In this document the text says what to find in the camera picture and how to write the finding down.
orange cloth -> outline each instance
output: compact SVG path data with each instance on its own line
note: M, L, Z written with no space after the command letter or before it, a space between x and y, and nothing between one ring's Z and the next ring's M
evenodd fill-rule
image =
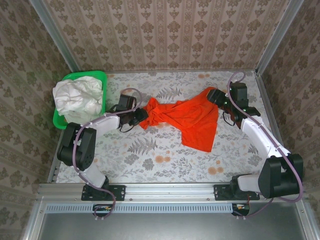
M204 152L211 152L218 120L217 105L207 100L208 87L191 100L159 104L151 98L144 107L149 117L140 123L143 129L168 123L182 133L182 144Z

